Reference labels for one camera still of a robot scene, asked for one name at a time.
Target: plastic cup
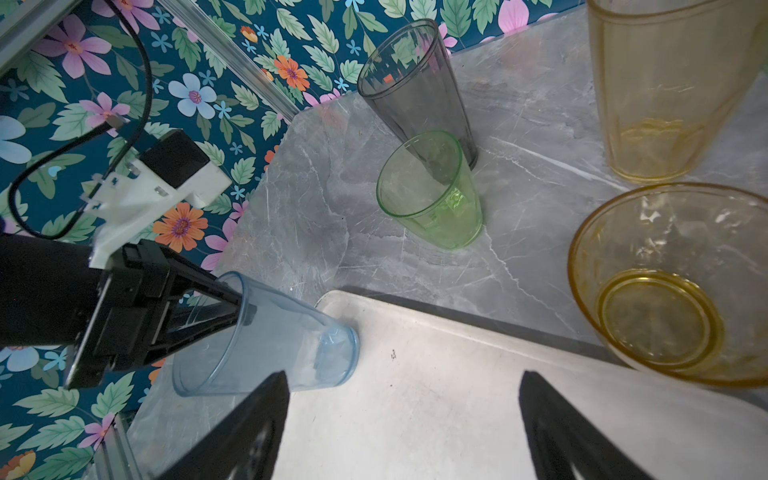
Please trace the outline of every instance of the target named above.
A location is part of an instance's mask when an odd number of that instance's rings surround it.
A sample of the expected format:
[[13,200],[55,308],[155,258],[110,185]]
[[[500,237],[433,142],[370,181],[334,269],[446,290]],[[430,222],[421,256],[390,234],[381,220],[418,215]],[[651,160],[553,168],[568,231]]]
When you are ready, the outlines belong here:
[[[243,294],[237,325],[176,353],[173,380],[181,396],[252,392],[273,372],[285,370],[291,391],[341,385],[358,357],[355,331],[285,293],[229,272],[224,282]],[[206,320],[201,296],[187,325]]]
[[441,248],[466,247],[482,230],[472,172],[456,137],[446,131],[401,145],[379,174],[376,199],[387,215]]

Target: cup rim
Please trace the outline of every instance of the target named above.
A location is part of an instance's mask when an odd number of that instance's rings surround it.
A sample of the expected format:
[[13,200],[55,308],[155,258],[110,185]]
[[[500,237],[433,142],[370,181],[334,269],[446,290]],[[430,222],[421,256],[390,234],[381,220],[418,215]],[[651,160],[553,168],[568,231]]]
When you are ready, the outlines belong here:
[[[438,197],[437,200],[433,201],[432,203],[422,208],[421,210],[414,212],[412,214],[403,214],[403,215],[394,214],[390,212],[389,209],[384,207],[384,205],[382,204],[380,191],[381,191],[382,175],[384,174],[384,170],[386,169],[386,166],[389,164],[389,161],[392,160],[393,157],[395,157],[395,155],[400,151],[400,149],[404,147],[408,147],[410,144],[412,144],[422,136],[429,135],[429,134],[444,134],[449,140],[453,140],[453,144],[455,145],[455,148],[458,151],[459,159],[458,159],[458,162],[456,162],[456,170],[453,172],[451,183],[447,187],[445,187],[445,191],[442,194],[440,194],[440,197]],[[447,132],[445,130],[428,130],[426,132],[416,135],[413,138],[410,138],[408,141],[406,141],[405,143],[397,147],[397,149],[391,155],[389,155],[389,158],[387,158],[386,162],[384,163],[384,166],[379,172],[379,178],[376,180],[376,202],[378,202],[379,208],[384,210],[384,213],[389,215],[392,218],[413,218],[435,208],[435,206],[440,202],[442,202],[448,196],[448,194],[451,191],[453,191],[453,188],[456,186],[456,183],[458,182],[458,178],[461,176],[463,161],[465,161],[465,159],[464,159],[464,151],[462,150],[462,145],[458,142],[458,138],[456,138],[456,136],[451,134],[450,132]]]
[[573,239],[571,240],[571,245],[568,248],[568,284],[571,287],[571,294],[574,297],[574,300],[576,300],[576,304],[578,305],[579,310],[581,310],[581,313],[584,314],[584,317],[586,317],[587,321],[592,325],[592,328],[598,333],[599,336],[601,336],[606,342],[608,342],[611,347],[618,350],[620,353],[626,355],[631,360],[641,364],[643,367],[646,367],[648,369],[651,369],[655,372],[661,373],[665,376],[670,376],[676,379],[685,380],[687,382],[695,382],[695,383],[701,383],[704,385],[709,386],[720,386],[720,387],[739,387],[739,388],[755,388],[755,387],[761,387],[761,386],[768,386],[768,376],[762,376],[762,377],[755,377],[752,379],[737,379],[737,380],[719,380],[719,379],[703,379],[696,376],[689,376],[684,375],[678,372],[671,372],[669,370],[666,370],[665,368],[659,367],[654,365],[653,363],[647,362],[646,360],[642,359],[638,355],[636,355],[634,352],[632,352],[630,349],[625,347],[624,345],[620,344],[619,342],[616,342],[613,338],[611,338],[610,335],[607,335],[604,332],[604,329],[601,327],[600,322],[598,322],[590,313],[590,310],[587,308],[586,304],[584,303],[583,299],[581,298],[581,295],[579,294],[578,288],[576,287],[576,275],[574,272],[574,265],[575,265],[575,257],[576,252],[581,244],[581,239],[584,236],[584,232],[586,229],[592,225],[592,223],[599,218],[602,214],[604,214],[606,211],[610,210],[611,208],[615,207],[618,204],[621,204],[630,197],[639,197],[639,194],[643,194],[646,192],[651,192],[653,190],[663,190],[665,188],[675,188],[675,187],[689,187],[692,189],[700,189],[700,188],[707,188],[711,190],[720,190],[723,192],[734,192],[738,194],[745,195],[747,197],[752,197],[755,200],[758,200],[760,203],[765,204],[768,206],[768,198],[760,195],[755,194],[754,192],[750,192],[748,190],[744,190],[738,187],[728,187],[726,185],[719,185],[719,184],[709,184],[705,182],[669,182],[664,184],[655,184],[655,185],[647,185],[645,187],[639,187],[634,190],[630,190],[628,192],[625,192],[621,195],[618,195],[616,197],[611,198],[604,204],[600,205],[595,211],[593,211],[589,216],[584,219],[584,221],[581,223],[579,228],[576,230],[576,233],[574,234]]
[[[362,88],[362,79],[363,79],[363,73],[368,71],[371,68],[371,65],[373,65],[373,59],[374,58],[381,58],[382,57],[382,50],[389,47],[397,38],[402,36],[403,32],[412,30],[414,28],[418,27],[431,27],[434,29],[434,35],[432,36],[432,42],[429,44],[429,48],[427,48],[427,51],[425,52],[424,56],[421,60],[416,64],[416,66],[404,77],[400,78],[395,83],[388,86],[386,89],[374,92],[371,94],[366,94],[365,89]],[[438,40],[442,40],[440,37],[440,27],[437,25],[437,22],[432,20],[431,18],[420,18],[419,20],[415,20],[409,24],[407,24],[404,27],[399,28],[395,33],[391,34],[387,39],[378,47],[376,47],[376,50],[373,51],[373,53],[368,57],[368,60],[366,63],[362,66],[362,70],[360,70],[360,75],[357,77],[357,92],[360,94],[361,97],[375,100],[377,98],[384,97],[386,95],[389,95],[393,91],[400,88],[403,84],[405,84],[411,77],[416,75],[423,65],[426,64],[427,61],[429,61],[429,57],[432,56],[432,53],[437,48]]]

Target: orange flower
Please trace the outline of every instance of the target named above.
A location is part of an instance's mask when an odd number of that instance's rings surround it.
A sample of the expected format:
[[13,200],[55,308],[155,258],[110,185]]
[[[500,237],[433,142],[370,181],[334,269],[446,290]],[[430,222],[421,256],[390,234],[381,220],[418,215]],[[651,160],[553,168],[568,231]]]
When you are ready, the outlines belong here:
[[259,41],[259,35],[256,35],[256,32],[254,32],[251,27],[242,27],[240,29],[240,33],[243,34],[243,37],[251,40],[253,43],[257,43]]
[[275,60],[275,66],[280,70],[280,77],[286,81],[289,87],[298,88],[301,91],[310,87],[306,72],[299,68],[299,64],[293,59],[281,55]]
[[[280,148],[280,145],[275,145],[275,151],[271,151],[271,150],[270,150],[270,151],[268,151],[268,152],[266,153],[266,155],[264,155],[264,160],[265,160],[265,161],[266,161],[268,164],[271,164],[271,163],[272,163],[272,160],[274,160],[274,159],[275,159],[275,155],[277,154],[277,149],[278,149],[278,148]],[[267,167],[269,167],[269,165],[264,165],[264,171],[265,171],[265,172],[266,172],[266,168],[267,168]]]
[[202,240],[203,230],[208,228],[208,219],[200,218],[202,216],[202,210],[190,209],[186,202],[179,203],[165,212],[163,221],[152,226],[152,231],[160,234],[154,241],[168,245],[177,253],[181,253],[181,247],[192,250],[197,247],[195,240]]
[[5,467],[0,468],[0,478],[7,480],[26,478],[27,474],[32,470],[36,459],[37,455],[34,450],[11,458],[11,461]]

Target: white tray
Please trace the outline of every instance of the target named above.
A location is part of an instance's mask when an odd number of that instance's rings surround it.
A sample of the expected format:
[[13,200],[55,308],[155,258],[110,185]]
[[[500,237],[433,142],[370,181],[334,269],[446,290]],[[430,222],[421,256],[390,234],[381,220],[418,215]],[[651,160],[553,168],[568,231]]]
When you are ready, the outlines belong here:
[[356,327],[359,363],[291,395],[275,480],[535,478],[525,370],[657,480],[768,478],[768,414],[748,403],[351,293],[318,309]]

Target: flower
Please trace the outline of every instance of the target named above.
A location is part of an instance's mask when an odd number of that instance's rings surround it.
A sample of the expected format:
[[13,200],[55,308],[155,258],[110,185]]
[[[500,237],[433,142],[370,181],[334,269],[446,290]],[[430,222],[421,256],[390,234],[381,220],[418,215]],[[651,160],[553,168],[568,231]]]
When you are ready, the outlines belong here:
[[32,470],[32,466],[35,465],[36,459],[37,455],[34,450],[16,455],[14,458],[11,458],[11,461],[5,467],[0,468],[0,478],[5,478],[6,480],[27,478],[27,474]]
[[310,87],[306,72],[299,68],[299,64],[293,59],[280,55],[275,60],[275,66],[280,73],[280,77],[286,81],[289,87],[298,88],[300,91],[305,91]]
[[168,91],[179,101],[179,111],[188,116],[194,116],[195,112],[200,112],[203,118],[210,120],[216,112],[208,102],[216,100],[216,92],[211,87],[200,88],[200,79],[195,74],[185,73],[182,77],[184,84],[179,81],[172,81],[168,84]]
[[160,47],[160,50],[163,51],[163,53],[166,53],[169,48],[173,48],[174,46],[171,45],[168,42],[168,35],[163,33],[162,37],[158,37],[155,32],[152,32],[152,38],[154,38],[155,41],[152,42],[152,46],[157,48]]
[[336,82],[336,86],[339,87],[339,89],[346,91],[347,88],[349,88],[349,85],[345,83],[344,78],[339,77],[339,80],[334,80]]
[[12,164],[25,164],[30,161],[32,152],[27,147],[8,141],[25,133],[27,129],[20,121],[0,115],[0,158]]
[[232,187],[233,191],[230,192],[230,195],[235,197],[235,200],[239,200],[240,198],[245,198],[245,189],[239,188],[237,185]]
[[205,237],[205,244],[214,250],[218,250],[219,253],[212,253],[211,255],[205,257],[203,262],[200,264],[201,267],[209,271],[217,267],[219,260],[221,259],[221,252],[224,252],[224,249],[227,248],[227,244],[230,242],[230,240],[232,240],[232,236],[234,235],[236,228],[237,223],[235,223],[235,220],[227,218],[224,221],[224,225],[221,227],[221,231],[224,233],[226,239],[221,238],[218,235],[208,235]]
[[344,6],[346,6],[347,8],[349,8],[350,6],[353,6],[353,5],[354,5],[354,7],[355,7],[355,12],[359,12],[359,11],[360,11],[360,9],[359,9],[359,8],[357,8],[357,5],[362,5],[362,4],[364,4],[365,2],[366,2],[366,0],[345,0],[345,1],[344,1]]
[[94,55],[94,53],[107,53],[112,45],[99,37],[85,36],[85,25],[77,15],[68,15],[62,22],[64,30],[55,25],[48,31],[48,36],[43,38],[32,50],[46,57],[58,57],[66,54],[61,66],[72,78],[80,78],[85,73],[83,62],[87,63],[91,70],[102,75],[111,75],[107,62]]
[[227,103],[224,100],[221,101],[221,104],[215,104],[214,108],[219,111],[219,118],[230,117],[232,107],[227,107]]
[[11,98],[11,101],[17,101],[19,97],[24,98],[25,100],[29,100],[29,95],[24,93],[24,90],[29,90],[29,87],[26,85],[16,85],[16,80],[13,78],[8,79],[8,87],[5,85],[0,85],[0,91],[7,91],[10,92],[9,97]]
[[[139,24],[136,21],[140,21],[141,24],[150,30],[160,30],[160,26],[157,24],[157,20],[142,8],[150,8],[154,4],[154,0],[108,0],[113,2],[120,9],[120,13],[123,14],[128,24],[134,29],[136,33],[139,32]],[[104,0],[94,0],[91,4],[91,10],[98,13],[102,17],[111,18],[114,17],[114,12],[107,6]],[[127,31],[125,25],[122,25],[123,30]]]
[[168,245],[171,250],[181,253],[181,248],[192,250],[197,247],[195,240],[203,239],[203,230],[208,228],[208,219],[201,218],[203,211],[190,208],[186,202],[165,212],[163,221],[155,222],[152,231],[159,233],[154,241]]
[[256,32],[254,32],[251,27],[242,27],[240,29],[240,33],[243,34],[243,37],[251,40],[253,43],[257,43],[259,41],[259,35],[256,35]]
[[49,360],[53,360],[52,362],[48,362],[43,367],[43,371],[48,371],[56,366],[58,366],[59,370],[63,370],[67,366],[67,349],[69,347],[64,347],[64,349],[61,351],[61,353],[56,352],[46,352],[45,358]]
[[0,362],[8,359],[5,363],[5,368],[7,368],[9,372],[23,372],[38,364],[40,354],[37,349],[53,350],[58,347],[58,345],[6,346],[3,350],[0,350]]
[[163,12],[163,9],[160,7],[154,8],[154,13],[152,14],[153,17],[157,19],[157,23],[162,25],[163,23],[167,23],[170,25],[170,13]]
[[241,45],[245,47],[245,50],[248,53],[256,53],[256,45],[251,45],[248,40],[243,40],[243,43],[241,43]]
[[101,425],[98,423],[89,423],[85,426],[85,433],[90,433],[89,436],[82,439],[78,443],[79,449],[84,449],[89,445],[94,446],[94,450],[98,449],[98,446],[104,441],[104,436],[107,435],[109,427],[112,426],[114,421],[114,413],[108,413],[102,420]]
[[505,33],[525,28],[528,24],[528,7],[523,0],[504,0],[498,11],[498,27]]
[[[131,111],[131,107],[126,104],[117,104],[112,107],[112,99],[104,92],[101,92],[96,97],[96,100],[98,100],[98,104],[90,100],[80,100],[80,105],[82,105],[83,109],[93,114],[85,119],[85,124],[91,128],[103,124],[109,117],[128,115],[128,112]],[[107,133],[112,137],[117,137],[118,135],[118,132],[113,128],[108,130]]]
[[230,214],[230,218],[232,220],[237,220],[238,218],[242,217],[245,213],[245,209],[248,208],[248,200],[245,200],[242,205],[240,204],[232,204],[234,212]]
[[355,45],[355,41],[351,40],[346,47],[349,49],[349,54],[360,55],[360,47]]

